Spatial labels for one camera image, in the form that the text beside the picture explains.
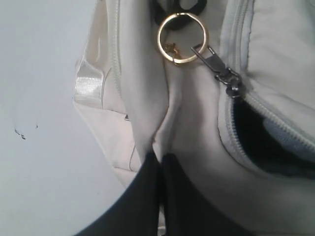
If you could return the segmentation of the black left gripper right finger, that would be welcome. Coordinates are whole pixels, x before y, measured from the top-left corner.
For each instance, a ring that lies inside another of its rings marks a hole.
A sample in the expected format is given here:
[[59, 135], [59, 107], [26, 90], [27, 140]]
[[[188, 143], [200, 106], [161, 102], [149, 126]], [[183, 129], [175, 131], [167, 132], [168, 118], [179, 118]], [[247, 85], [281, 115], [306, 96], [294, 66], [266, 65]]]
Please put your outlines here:
[[194, 186], [178, 158], [161, 163], [161, 200], [167, 236], [247, 236], [249, 231], [226, 217]]

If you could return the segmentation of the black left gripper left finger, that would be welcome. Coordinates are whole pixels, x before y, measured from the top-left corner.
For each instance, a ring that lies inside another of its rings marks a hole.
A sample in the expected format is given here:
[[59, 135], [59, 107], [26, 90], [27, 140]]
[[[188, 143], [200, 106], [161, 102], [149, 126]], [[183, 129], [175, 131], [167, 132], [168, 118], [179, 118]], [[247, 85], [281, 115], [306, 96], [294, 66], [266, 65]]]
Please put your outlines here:
[[80, 236], [156, 236], [160, 206], [160, 164], [146, 155], [136, 177], [119, 199]]

